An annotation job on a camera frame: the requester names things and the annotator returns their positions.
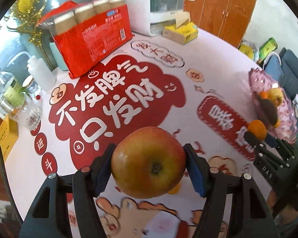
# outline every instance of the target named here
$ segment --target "apple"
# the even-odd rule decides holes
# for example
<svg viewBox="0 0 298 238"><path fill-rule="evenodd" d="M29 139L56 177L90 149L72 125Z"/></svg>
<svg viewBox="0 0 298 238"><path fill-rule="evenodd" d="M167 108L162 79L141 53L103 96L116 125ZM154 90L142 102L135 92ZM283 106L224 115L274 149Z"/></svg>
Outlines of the apple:
<svg viewBox="0 0 298 238"><path fill-rule="evenodd" d="M114 150L111 172L125 194L139 199L161 196L182 179L186 154L181 144L158 127L140 128Z"/></svg>

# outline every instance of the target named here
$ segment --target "blue label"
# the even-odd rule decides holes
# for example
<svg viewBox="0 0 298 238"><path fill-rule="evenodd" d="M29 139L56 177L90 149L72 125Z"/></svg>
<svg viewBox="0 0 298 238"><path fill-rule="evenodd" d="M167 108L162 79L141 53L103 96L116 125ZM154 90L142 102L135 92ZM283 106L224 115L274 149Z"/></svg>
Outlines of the blue label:
<svg viewBox="0 0 298 238"><path fill-rule="evenodd" d="M116 10L109 11L109 12L107 12L107 17L112 16L115 13L116 13Z"/></svg>

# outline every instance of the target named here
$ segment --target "white bottle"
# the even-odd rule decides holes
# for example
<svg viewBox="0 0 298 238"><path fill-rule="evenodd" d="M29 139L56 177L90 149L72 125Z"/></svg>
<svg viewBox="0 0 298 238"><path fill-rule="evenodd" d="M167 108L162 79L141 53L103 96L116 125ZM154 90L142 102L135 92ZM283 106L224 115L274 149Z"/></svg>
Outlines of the white bottle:
<svg viewBox="0 0 298 238"><path fill-rule="evenodd" d="M28 60L28 71L43 90L48 91L53 88L56 78L42 58L32 56Z"/></svg>

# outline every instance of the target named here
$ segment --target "red plastic packaging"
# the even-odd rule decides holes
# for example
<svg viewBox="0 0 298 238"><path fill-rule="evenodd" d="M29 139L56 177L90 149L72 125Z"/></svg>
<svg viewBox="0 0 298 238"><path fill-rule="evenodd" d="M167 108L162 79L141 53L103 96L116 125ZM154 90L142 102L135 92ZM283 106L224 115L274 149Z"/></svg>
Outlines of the red plastic packaging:
<svg viewBox="0 0 298 238"><path fill-rule="evenodd" d="M47 13L40 20L39 25L42 26L42 23L49 22L51 17L79 6L81 5L68 1L59 8ZM87 73L107 55L131 38L127 5L97 14L70 30L53 36L54 42L70 71L69 76L71 79Z"/></svg>

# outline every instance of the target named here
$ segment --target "gray sofa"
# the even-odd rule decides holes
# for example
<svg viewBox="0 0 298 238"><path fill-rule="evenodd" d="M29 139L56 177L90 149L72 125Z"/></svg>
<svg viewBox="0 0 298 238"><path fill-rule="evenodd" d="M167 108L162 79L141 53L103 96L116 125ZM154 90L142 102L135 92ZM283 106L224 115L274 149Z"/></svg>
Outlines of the gray sofa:
<svg viewBox="0 0 298 238"><path fill-rule="evenodd" d="M277 56L273 55L265 66L264 71L277 80L279 85L285 89L288 97L293 100L296 94L298 94L298 58L291 50L286 48L282 49L279 56L282 62L281 66Z"/></svg>

